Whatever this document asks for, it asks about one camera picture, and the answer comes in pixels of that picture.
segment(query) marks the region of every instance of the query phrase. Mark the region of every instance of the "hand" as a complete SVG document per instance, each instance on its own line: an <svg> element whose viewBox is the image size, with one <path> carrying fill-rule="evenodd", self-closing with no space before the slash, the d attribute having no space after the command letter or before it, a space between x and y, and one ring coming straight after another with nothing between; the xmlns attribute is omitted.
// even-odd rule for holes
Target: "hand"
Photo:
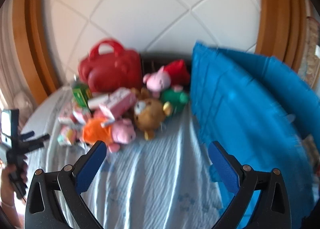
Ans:
<svg viewBox="0 0 320 229"><path fill-rule="evenodd" d="M14 204L14 189L12 186L12 182L9 179L9 174L13 173L17 170L17 167L15 165L7 165L2 171L1 171L1 183L0 183L0 197L1 200L8 204L13 205ZM21 173L21 179L24 183L27 182L27 170L28 165L24 163L23 165L24 172Z"/></svg>

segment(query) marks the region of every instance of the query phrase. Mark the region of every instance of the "person's arm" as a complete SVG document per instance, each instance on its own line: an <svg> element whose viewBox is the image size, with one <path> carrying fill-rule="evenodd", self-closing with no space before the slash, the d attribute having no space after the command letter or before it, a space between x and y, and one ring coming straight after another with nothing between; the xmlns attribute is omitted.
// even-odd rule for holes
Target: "person's arm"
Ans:
<svg viewBox="0 0 320 229"><path fill-rule="evenodd" d="M25 164L24 170L27 171L28 166ZM9 174L16 170L15 165L8 165L1 171L1 183L0 183L0 198L1 208L10 220L11 224L15 227L22 228L20 224L19 216L14 204L14 189L9 180ZM27 182L27 176L25 173L21 174L23 182Z"/></svg>

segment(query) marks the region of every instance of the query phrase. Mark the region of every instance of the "green plush toy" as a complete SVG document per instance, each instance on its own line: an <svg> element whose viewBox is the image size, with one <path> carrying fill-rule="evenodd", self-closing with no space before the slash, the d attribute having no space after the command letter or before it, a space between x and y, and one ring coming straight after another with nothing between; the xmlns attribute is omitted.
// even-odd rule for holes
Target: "green plush toy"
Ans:
<svg viewBox="0 0 320 229"><path fill-rule="evenodd" d="M189 102L189 95L184 91L174 91L169 88L160 95L162 103L169 102L172 105L173 114L183 111L183 108Z"/></svg>

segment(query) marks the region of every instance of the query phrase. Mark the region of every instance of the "red plush toy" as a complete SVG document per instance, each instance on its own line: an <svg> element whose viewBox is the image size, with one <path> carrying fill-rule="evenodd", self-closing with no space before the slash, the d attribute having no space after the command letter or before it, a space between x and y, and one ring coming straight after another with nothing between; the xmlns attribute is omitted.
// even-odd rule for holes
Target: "red plush toy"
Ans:
<svg viewBox="0 0 320 229"><path fill-rule="evenodd" d="M153 93L153 96L159 98L160 92L168 89L170 86L174 90L182 90L183 85L190 83L190 74L184 60L176 60L163 66L158 72L146 74L143 82L147 84L147 88Z"/></svg>

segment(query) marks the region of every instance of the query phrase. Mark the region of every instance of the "blue gripper pad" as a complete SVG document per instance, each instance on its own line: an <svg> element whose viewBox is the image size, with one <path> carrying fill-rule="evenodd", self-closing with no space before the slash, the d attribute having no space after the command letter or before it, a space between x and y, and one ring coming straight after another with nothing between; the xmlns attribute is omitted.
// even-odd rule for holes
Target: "blue gripper pad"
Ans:
<svg viewBox="0 0 320 229"><path fill-rule="evenodd" d="M239 176L214 143L209 144L209 158L227 190L236 195L240 189Z"/></svg>
<svg viewBox="0 0 320 229"><path fill-rule="evenodd" d="M82 169L76 175L76 192L79 195L89 189L107 155L107 146L105 143L100 143L95 149L93 147L91 150L94 150L94 152L91 152L90 150L86 155L82 155L78 160L81 161L81 158L86 158L88 154L91 154L86 163L84 163Z"/></svg>

